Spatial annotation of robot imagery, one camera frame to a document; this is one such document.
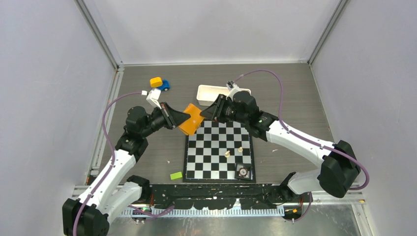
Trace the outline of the white rectangular plastic tray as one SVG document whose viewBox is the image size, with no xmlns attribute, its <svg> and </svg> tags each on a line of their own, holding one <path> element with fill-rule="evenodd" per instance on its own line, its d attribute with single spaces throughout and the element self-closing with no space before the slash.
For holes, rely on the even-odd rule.
<svg viewBox="0 0 417 236">
<path fill-rule="evenodd" d="M 210 106 L 219 94 L 227 96 L 229 92 L 229 87 L 199 85 L 196 99 L 200 106 Z"/>
</svg>

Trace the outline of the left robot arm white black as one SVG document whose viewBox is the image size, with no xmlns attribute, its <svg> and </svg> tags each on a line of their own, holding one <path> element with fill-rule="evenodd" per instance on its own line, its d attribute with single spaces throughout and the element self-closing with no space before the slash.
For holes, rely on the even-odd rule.
<svg viewBox="0 0 417 236">
<path fill-rule="evenodd" d="M 160 103 L 151 114 L 141 106 L 131 108 L 124 133 L 103 171 L 77 199 L 67 199 L 63 204 L 64 235 L 105 236 L 112 222 L 131 203 L 146 203 L 151 196 L 149 180 L 133 175 L 121 189 L 117 186 L 144 154 L 148 136 L 161 128 L 174 129 L 190 117 L 166 102 Z"/>
</svg>

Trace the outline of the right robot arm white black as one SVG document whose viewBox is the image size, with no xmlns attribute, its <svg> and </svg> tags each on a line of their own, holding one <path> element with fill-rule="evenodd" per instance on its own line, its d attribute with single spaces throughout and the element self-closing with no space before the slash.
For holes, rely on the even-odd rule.
<svg viewBox="0 0 417 236">
<path fill-rule="evenodd" d="M 288 202 L 319 190 L 343 198 L 360 174 L 361 168 L 349 143 L 334 144 L 294 129 L 279 117 L 260 110 L 255 98 L 246 91 L 237 92 L 233 98 L 218 95 L 200 115 L 219 123 L 238 122 L 250 136 L 281 145 L 317 166 L 313 171 L 287 175 L 279 190 Z"/>
</svg>

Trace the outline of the blue yellow toy car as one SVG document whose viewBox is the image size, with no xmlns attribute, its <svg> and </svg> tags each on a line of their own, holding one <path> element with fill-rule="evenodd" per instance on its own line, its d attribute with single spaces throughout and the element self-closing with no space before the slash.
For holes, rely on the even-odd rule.
<svg viewBox="0 0 417 236">
<path fill-rule="evenodd" d="M 150 87 L 163 91 L 168 91 L 171 86 L 168 80 L 164 80 L 161 77 L 154 77 L 149 80 Z"/>
</svg>

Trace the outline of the black white chessboard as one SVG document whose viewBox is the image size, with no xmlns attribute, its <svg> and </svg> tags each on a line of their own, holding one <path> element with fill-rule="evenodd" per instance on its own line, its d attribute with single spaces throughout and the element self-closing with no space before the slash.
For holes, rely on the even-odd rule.
<svg viewBox="0 0 417 236">
<path fill-rule="evenodd" d="M 224 156 L 230 151 L 230 157 Z M 252 179 L 235 178 L 237 163 L 252 165 Z M 203 121 L 193 135 L 185 140 L 184 182 L 228 183 L 256 182 L 252 137 L 244 126 L 230 121 Z"/>
</svg>

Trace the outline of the green rectangular block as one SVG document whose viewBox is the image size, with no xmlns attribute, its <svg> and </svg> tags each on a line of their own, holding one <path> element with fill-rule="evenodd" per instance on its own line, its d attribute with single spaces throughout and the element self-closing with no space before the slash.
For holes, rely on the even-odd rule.
<svg viewBox="0 0 417 236">
<path fill-rule="evenodd" d="M 170 180 L 177 180 L 183 178 L 182 172 L 176 172 L 170 174 Z"/>
</svg>

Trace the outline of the small black framed round object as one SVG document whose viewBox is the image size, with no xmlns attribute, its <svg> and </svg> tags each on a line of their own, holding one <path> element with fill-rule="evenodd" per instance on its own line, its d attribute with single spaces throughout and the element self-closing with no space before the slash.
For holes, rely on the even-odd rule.
<svg viewBox="0 0 417 236">
<path fill-rule="evenodd" d="M 237 163 L 236 169 L 235 169 L 235 178 L 243 179 L 243 180 L 251 180 L 252 179 L 252 165 L 244 164 L 244 163 Z"/>
</svg>

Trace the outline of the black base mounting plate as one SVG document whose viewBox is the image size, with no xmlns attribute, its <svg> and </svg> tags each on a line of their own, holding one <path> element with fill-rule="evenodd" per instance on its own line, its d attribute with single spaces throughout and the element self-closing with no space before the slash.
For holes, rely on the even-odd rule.
<svg viewBox="0 0 417 236">
<path fill-rule="evenodd" d="M 285 193 L 274 184 L 152 184 L 145 196 L 135 204 L 145 204 L 156 209 L 209 210 L 231 209 L 236 203 L 243 210 L 274 209 L 283 204 L 308 203 L 307 193 Z"/>
</svg>

